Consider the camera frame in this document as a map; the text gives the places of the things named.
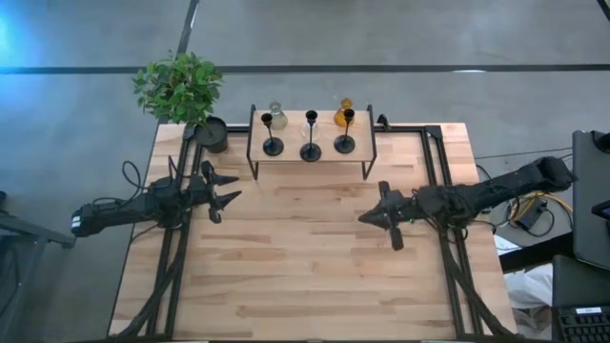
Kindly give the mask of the black keyboard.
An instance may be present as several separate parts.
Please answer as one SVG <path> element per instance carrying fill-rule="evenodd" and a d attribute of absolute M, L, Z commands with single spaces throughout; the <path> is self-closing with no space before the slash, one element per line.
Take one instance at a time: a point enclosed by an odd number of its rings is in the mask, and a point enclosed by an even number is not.
<path fill-rule="evenodd" d="M 554 309 L 555 338 L 567 343 L 610 343 L 610 306 Z"/>

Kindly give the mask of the tall black metal candlestick holder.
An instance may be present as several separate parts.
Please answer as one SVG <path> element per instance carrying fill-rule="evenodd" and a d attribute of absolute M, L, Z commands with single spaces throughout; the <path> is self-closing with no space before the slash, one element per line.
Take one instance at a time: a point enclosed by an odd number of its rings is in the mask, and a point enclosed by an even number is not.
<path fill-rule="evenodd" d="M 284 144 L 280 138 L 273 136 L 273 134 L 272 134 L 271 125 L 272 125 L 273 119 L 274 118 L 270 113 L 266 112 L 261 115 L 261 121 L 263 122 L 264 126 L 267 128 L 267 131 L 269 134 L 269 137 L 263 142 L 262 148 L 263 148 L 263 151 L 267 155 L 278 156 L 281 153 L 283 153 Z"/>
<path fill-rule="evenodd" d="M 354 116 L 355 112 L 352 109 L 344 111 L 345 132 L 342 135 L 338 136 L 334 142 L 335 150 L 340 153 L 347 154 L 355 149 L 355 140 L 348 134 L 349 127 L 354 119 Z"/>
<path fill-rule="evenodd" d="M 316 123 L 318 113 L 316 111 L 310 110 L 306 112 L 305 116 L 306 122 L 308 122 L 310 125 L 313 125 L 313 123 Z M 317 145 L 316 142 L 305 141 L 299 153 L 302 160 L 306 162 L 315 162 L 321 157 L 321 148 Z"/>

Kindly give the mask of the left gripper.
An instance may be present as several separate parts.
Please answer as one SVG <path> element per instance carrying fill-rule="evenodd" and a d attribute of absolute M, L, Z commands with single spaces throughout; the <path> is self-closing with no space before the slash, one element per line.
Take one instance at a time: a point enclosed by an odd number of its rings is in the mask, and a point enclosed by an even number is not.
<path fill-rule="evenodd" d="M 192 175 L 188 190 L 191 193 L 193 205 L 208 204 L 209 219 L 215 224 L 221 222 L 219 211 L 225 209 L 235 200 L 242 191 L 230 192 L 224 195 L 217 194 L 215 186 L 224 186 L 239 180 L 236 176 L 219 175 L 215 172 L 213 165 L 209 161 L 204 161 L 200 165 L 202 174 Z"/>

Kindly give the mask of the black plant pot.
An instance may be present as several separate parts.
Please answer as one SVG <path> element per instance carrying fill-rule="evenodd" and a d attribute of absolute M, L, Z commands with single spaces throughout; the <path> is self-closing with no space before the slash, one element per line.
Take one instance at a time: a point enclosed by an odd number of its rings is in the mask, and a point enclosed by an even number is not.
<path fill-rule="evenodd" d="M 228 149 L 228 127 L 218 117 L 209 116 L 204 125 L 196 126 L 194 136 L 197 143 L 210 153 L 222 153 Z"/>

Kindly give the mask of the green leafy plant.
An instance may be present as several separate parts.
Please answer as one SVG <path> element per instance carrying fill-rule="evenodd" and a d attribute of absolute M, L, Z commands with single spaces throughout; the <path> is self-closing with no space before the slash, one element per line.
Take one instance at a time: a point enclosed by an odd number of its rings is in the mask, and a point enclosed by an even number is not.
<path fill-rule="evenodd" d="M 221 70 L 194 53 L 150 62 L 132 78 L 136 104 L 159 120 L 206 126 L 223 83 Z"/>

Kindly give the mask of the black side table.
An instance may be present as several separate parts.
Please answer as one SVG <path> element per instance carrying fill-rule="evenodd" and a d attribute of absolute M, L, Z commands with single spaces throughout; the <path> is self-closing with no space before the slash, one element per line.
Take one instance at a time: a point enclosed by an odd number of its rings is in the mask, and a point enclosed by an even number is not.
<path fill-rule="evenodd" d="M 0 343 L 9 343 L 24 309 L 25 294 L 52 242 L 71 249 L 75 239 L 9 214 L 0 191 Z"/>

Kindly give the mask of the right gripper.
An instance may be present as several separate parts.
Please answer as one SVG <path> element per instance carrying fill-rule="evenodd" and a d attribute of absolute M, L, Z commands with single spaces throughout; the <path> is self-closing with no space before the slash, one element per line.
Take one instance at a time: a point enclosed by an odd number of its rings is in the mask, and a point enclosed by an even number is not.
<path fill-rule="evenodd" d="M 389 234 L 392 249 L 395 252 L 400 251 L 404 248 L 404 242 L 398 224 L 413 220 L 412 200 L 405 198 L 401 191 L 391 190 L 387 181 L 380 181 L 378 188 L 380 206 L 364 212 L 358 217 L 358 221 L 383 228 Z"/>

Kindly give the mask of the black power box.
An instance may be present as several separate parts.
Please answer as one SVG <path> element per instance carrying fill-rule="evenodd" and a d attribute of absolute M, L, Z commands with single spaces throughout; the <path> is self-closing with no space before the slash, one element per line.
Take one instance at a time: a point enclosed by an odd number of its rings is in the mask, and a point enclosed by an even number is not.
<path fill-rule="evenodd" d="M 521 229 L 529 232 L 538 222 L 541 215 L 547 210 L 547 203 L 540 198 L 533 198 L 528 206 L 521 212 L 515 223 Z"/>

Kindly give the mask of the wooden riser shelf, black legs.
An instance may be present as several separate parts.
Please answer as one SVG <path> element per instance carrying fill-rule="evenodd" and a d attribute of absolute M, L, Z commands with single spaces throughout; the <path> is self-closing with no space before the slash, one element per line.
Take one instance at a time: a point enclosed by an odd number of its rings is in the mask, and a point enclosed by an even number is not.
<path fill-rule="evenodd" d="M 284 111 L 288 117 L 288 124 L 282 131 L 272 130 L 273 136 L 280 138 L 284 144 L 283 153 L 278 156 L 267 155 L 262 148 L 263 142 L 269 137 L 267 128 L 261 121 L 263 110 L 251 106 L 248 129 L 248 142 L 246 159 L 252 171 L 253 178 L 258 177 L 258 168 L 261 164 L 288 164 L 301 163 L 300 149 L 305 143 L 301 130 L 306 123 L 305 111 Z M 318 110 L 316 123 L 319 126 L 320 136 L 316 141 L 321 148 L 320 163 L 358 163 L 362 168 L 362 177 L 367 178 L 376 162 L 376 134 L 373 117 L 373 107 L 368 106 L 364 111 L 356 111 L 356 122 L 349 127 L 348 134 L 354 138 L 355 149 L 347 154 L 336 151 L 335 139 L 345 132 L 335 121 L 333 111 Z"/>

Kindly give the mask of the amber ribbed glass candle holder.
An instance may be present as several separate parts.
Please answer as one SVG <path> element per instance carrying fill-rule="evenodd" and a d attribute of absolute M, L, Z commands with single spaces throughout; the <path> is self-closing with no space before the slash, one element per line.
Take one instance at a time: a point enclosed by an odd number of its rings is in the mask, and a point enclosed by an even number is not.
<path fill-rule="evenodd" d="M 339 127 L 341 127 L 341 128 L 346 127 L 347 122 L 345 119 L 344 112 L 346 110 L 350 110 L 352 108 L 352 106 L 353 106 L 353 101 L 350 98 L 343 98 L 340 101 L 340 107 L 335 112 L 335 116 L 334 116 L 334 121 Z"/>

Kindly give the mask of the black equipment case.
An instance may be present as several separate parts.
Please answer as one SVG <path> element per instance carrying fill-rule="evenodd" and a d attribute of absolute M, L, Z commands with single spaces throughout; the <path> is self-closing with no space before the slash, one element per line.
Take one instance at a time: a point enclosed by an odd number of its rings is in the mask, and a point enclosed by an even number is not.
<path fill-rule="evenodd" d="M 610 270 L 610 133 L 574 131 L 574 255 Z"/>

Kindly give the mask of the white plastic bag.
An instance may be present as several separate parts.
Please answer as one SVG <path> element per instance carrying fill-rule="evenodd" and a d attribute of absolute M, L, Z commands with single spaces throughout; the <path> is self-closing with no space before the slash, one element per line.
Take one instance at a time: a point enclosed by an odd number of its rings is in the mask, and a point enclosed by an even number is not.
<path fill-rule="evenodd" d="M 526 265 L 519 259 L 520 246 L 498 235 L 494 241 L 518 333 L 526 338 L 550 340 L 553 335 L 552 264 L 547 261 Z"/>

